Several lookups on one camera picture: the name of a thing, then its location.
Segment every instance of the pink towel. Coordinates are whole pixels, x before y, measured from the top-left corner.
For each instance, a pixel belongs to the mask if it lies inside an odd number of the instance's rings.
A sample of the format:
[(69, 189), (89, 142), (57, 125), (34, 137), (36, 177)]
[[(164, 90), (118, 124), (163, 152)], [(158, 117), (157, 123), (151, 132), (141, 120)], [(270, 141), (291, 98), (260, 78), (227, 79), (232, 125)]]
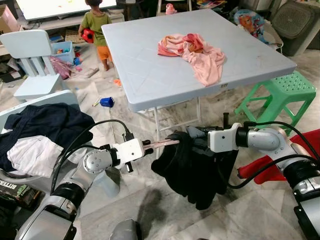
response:
[(177, 10), (175, 9), (175, 7), (171, 3), (168, 3), (165, 6), (165, 14), (166, 15), (176, 14), (176, 13), (177, 13)]
[(191, 64), (196, 79), (206, 87), (215, 84), (221, 78), (225, 54), (220, 48), (210, 46), (197, 33), (165, 36), (158, 43), (158, 54), (181, 56)]

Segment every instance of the orange shorts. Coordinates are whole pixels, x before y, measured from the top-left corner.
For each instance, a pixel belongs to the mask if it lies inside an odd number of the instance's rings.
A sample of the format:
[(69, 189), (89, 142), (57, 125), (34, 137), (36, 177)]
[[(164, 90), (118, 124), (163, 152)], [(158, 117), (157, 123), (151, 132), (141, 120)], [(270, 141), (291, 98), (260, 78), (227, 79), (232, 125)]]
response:
[(109, 48), (107, 46), (97, 46), (96, 49), (98, 51), (98, 55), (101, 60), (108, 59), (109, 61), (112, 62), (111, 53), (110, 53)]

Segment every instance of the light blue table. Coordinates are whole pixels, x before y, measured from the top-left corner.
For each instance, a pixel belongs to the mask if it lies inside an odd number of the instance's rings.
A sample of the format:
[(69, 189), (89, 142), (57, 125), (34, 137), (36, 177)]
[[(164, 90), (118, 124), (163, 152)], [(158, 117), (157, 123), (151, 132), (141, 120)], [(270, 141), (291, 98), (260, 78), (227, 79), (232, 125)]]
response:
[[(153, 108), (158, 133), (170, 128), (160, 129), (159, 106), (198, 98), (199, 120), (200, 96), (291, 74), (296, 67), (293, 61), (210, 9), (103, 25), (102, 31), (129, 108), (134, 112)], [(219, 83), (204, 87), (181, 57), (157, 55), (158, 42), (175, 33), (198, 33), (210, 45), (222, 49), (226, 60)]]

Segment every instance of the black cloth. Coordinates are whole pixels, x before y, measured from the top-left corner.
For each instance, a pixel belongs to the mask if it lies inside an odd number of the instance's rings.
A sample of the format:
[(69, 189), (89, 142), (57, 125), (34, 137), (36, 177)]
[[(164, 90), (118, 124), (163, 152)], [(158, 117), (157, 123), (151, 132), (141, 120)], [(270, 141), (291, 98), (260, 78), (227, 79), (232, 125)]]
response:
[[(94, 123), (91, 116), (65, 103), (28, 105), (22, 112), (7, 118), (4, 128), (12, 131), (0, 134), (0, 168), (6, 172), (15, 170), (7, 158), (7, 151), (18, 139), (40, 135), (67, 148), (84, 129)], [(89, 142), (92, 138), (93, 134), (87, 132), (73, 146)]]
[(225, 194), (217, 164), (224, 178), (229, 179), (238, 151), (214, 153), (207, 147), (205, 138), (192, 139), (186, 132), (176, 131), (167, 139), (179, 144), (165, 146), (162, 155), (151, 169), (166, 179), (178, 194), (188, 198), (198, 210), (207, 209), (216, 193)]

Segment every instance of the green shirt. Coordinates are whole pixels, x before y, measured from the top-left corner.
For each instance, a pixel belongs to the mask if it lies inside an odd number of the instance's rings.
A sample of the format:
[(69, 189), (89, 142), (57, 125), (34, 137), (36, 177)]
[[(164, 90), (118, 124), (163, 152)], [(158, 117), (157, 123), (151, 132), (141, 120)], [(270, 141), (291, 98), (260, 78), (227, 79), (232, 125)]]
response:
[(85, 13), (81, 26), (94, 31), (93, 43), (96, 46), (107, 46), (101, 26), (111, 24), (111, 20), (105, 13), (101, 16), (94, 15), (91, 11)]

